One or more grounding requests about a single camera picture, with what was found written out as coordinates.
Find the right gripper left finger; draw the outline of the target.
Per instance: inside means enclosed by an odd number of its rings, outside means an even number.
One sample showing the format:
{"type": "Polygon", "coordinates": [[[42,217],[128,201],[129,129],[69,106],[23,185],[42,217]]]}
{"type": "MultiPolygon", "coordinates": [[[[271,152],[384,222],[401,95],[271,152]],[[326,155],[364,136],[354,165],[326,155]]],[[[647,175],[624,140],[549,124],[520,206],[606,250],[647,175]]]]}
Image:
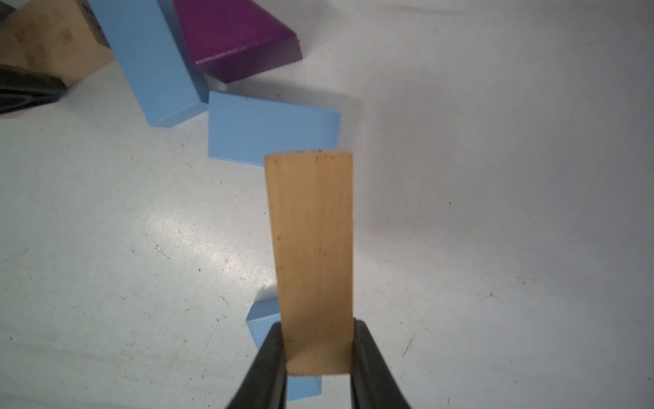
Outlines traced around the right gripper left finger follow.
{"type": "Polygon", "coordinates": [[[284,409],[287,396],[287,372],[282,325],[272,325],[250,370],[227,409],[284,409]]]}

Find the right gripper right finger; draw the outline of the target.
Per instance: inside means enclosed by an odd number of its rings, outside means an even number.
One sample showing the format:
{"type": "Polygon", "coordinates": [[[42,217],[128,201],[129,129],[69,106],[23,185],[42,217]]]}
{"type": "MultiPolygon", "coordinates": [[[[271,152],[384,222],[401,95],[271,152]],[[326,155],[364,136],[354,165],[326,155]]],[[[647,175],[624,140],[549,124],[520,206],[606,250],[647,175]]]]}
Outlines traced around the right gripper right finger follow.
{"type": "Polygon", "coordinates": [[[362,320],[354,320],[353,369],[350,377],[352,408],[410,409],[362,320]]]}

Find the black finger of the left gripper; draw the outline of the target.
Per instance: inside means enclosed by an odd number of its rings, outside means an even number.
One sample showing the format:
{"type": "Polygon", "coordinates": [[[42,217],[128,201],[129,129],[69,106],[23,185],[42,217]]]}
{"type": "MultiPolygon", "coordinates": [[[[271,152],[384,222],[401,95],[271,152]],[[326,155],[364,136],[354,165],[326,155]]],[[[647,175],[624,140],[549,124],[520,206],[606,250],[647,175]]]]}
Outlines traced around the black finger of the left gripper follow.
{"type": "Polygon", "coordinates": [[[1,65],[2,115],[58,102],[67,90],[59,78],[1,65]]]}

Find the tan wooden block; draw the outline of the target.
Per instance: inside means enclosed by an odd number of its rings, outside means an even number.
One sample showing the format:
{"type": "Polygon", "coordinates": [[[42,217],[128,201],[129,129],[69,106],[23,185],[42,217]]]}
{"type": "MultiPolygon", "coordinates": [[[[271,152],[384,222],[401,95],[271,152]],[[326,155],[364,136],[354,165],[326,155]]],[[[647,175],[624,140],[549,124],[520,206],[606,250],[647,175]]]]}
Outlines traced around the tan wooden block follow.
{"type": "Polygon", "coordinates": [[[349,374],[354,360],[354,155],[264,160],[286,370],[349,374]]]}
{"type": "Polygon", "coordinates": [[[1,21],[1,63],[74,85],[114,61],[86,1],[30,1],[1,21]]]}

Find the light blue block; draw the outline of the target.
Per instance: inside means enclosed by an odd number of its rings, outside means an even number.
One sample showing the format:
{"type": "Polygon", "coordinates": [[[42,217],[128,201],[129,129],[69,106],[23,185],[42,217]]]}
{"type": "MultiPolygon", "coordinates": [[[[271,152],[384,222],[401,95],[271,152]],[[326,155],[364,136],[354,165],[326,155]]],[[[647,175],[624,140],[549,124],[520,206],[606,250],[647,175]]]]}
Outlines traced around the light blue block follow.
{"type": "Polygon", "coordinates": [[[172,1],[95,0],[90,8],[148,124],[171,128],[208,108],[172,1]]]}
{"type": "MultiPolygon", "coordinates": [[[[246,324],[257,349],[262,347],[273,324],[280,321],[280,306],[277,298],[269,298],[252,305],[246,317],[246,324]]],[[[321,393],[321,377],[287,376],[288,402],[315,397],[321,393]]]]}
{"type": "Polygon", "coordinates": [[[270,153],[333,149],[341,119],[327,108],[212,91],[208,155],[262,166],[270,153]]]}

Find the purple pentagon block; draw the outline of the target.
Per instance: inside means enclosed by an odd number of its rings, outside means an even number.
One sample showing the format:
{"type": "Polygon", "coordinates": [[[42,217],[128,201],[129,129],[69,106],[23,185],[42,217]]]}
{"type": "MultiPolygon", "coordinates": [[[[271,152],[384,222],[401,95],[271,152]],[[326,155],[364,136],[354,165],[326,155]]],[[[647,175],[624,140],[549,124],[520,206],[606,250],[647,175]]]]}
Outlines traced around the purple pentagon block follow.
{"type": "Polygon", "coordinates": [[[303,58],[296,33],[253,1],[180,0],[174,6],[191,63],[225,84],[303,58]]]}

